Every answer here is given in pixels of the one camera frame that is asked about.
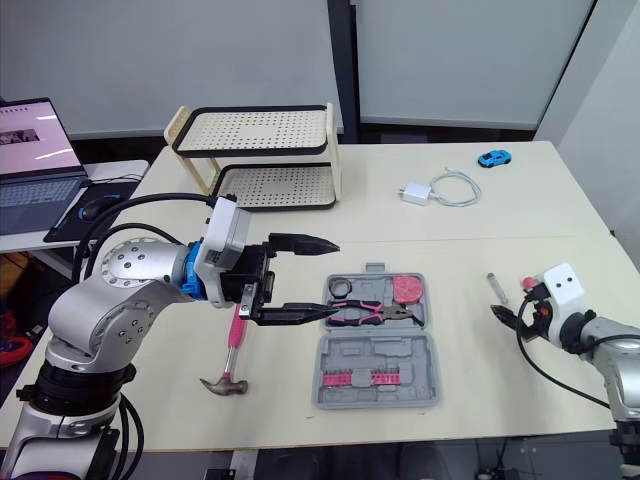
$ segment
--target laptop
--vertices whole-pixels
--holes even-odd
[[[0,104],[0,235],[48,230],[86,180],[51,100]]]

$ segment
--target laptop screen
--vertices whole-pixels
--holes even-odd
[[[80,168],[51,102],[0,107],[0,175]]]

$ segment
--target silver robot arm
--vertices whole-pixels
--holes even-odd
[[[261,325],[305,323],[335,312],[316,304],[263,305],[271,300],[269,259],[277,251],[319,255],[337,246],[285,234],[247,246],[249,215],[225,198],[217,199],[207,224],[205,236],[189,246],[150,238],[121,243],[99,271],[60,296],[49,313],[53,337],[45,363],[35,384],[18,392],[25,403],[0,479],[47,478],[43,472],[57,472],[56,479],[108,478],[120,388],[133,380],[131,361],[168,305],[207,300],[223,308],[242,300],[242,316]]]
[[[616,423],[610,441],[624,460],[622,478],[640,480],[640,329],[588,310],[585,291],[567,263],[526,278],[523,284],[525,302],[533,303],[534,313],[531,325],[519,327],[522,338],[545,338],[600,372]],[[491,308],[514,330],[522,322],[503,306]]]

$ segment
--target white charger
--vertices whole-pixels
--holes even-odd
[[[429,199],[429,193],[431,193],[431,186],[429,185],[407,183],[404,188],[400,189],[400,198],[405,202],[426,205]]]
[[[415,203],[417,205],[426,205],[427,200],[429,198],[433,198],[436,202],[444,205],[445,207],[468,207],[469,205],[473,205],[474,203],[478,203],[480,200],[480,196],[482,195],[482,191],[476,182],[473,179],[460,172],[459,170],[452,170],[450,168],[445,169],[446,172],[442,175],[438,175],[433,178],[428,185],[422,185],[420,183],[407,183],[404,188],[400,189],[400,198],[403,201],[409,203]],[[434,184],[443,178],[458,178],[466,182],[470,187],[473,193],[473,196],[468,200],[462,200],[460,202],[453,202],[447,200],[442,195],[436,193],[433,188]]]

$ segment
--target computer mouse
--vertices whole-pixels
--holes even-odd
[[[94,198],[78,209],[78,217],[85,222],[93,222],[102,212],[120,202],[122,202],[120,195],[105,195],[104,197]]]

